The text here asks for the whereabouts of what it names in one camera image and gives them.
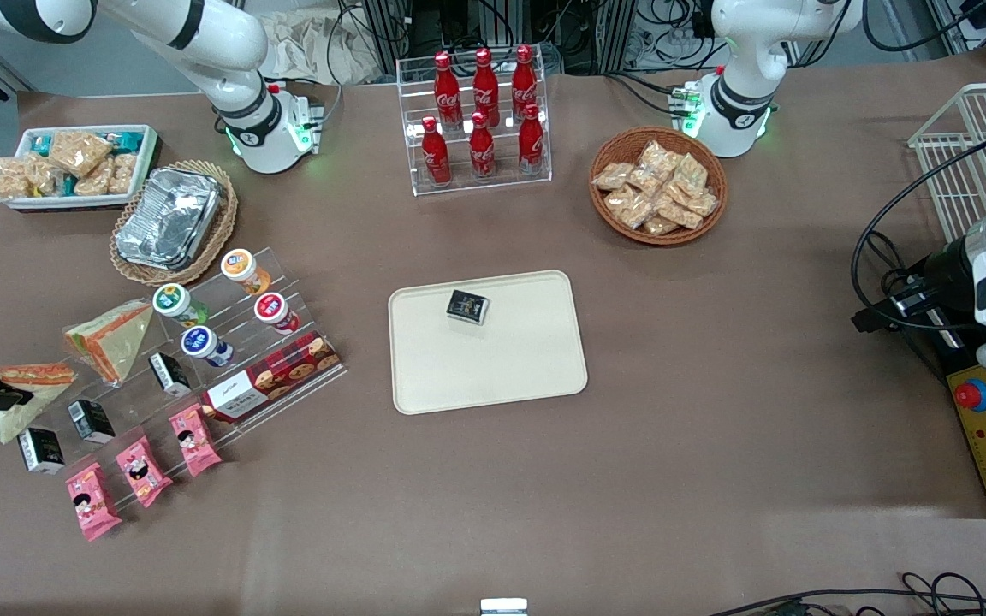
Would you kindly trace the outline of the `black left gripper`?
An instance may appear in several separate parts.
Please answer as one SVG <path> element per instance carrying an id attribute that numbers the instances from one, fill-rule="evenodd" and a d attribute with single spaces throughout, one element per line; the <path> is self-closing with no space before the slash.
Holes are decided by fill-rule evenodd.
<path id="1" fill-rule="evenodd" d="M 924 260 L 924 284 L 904 286 L 889 293 L 889 305 L 873 305 L 852 315 L 852 326 L 860 333 L 901 331 L 917 326 L 907 313 L 925 313 L 940 305 L 974 305 L 973 268 L 965 238 L 947 243 Z"/>

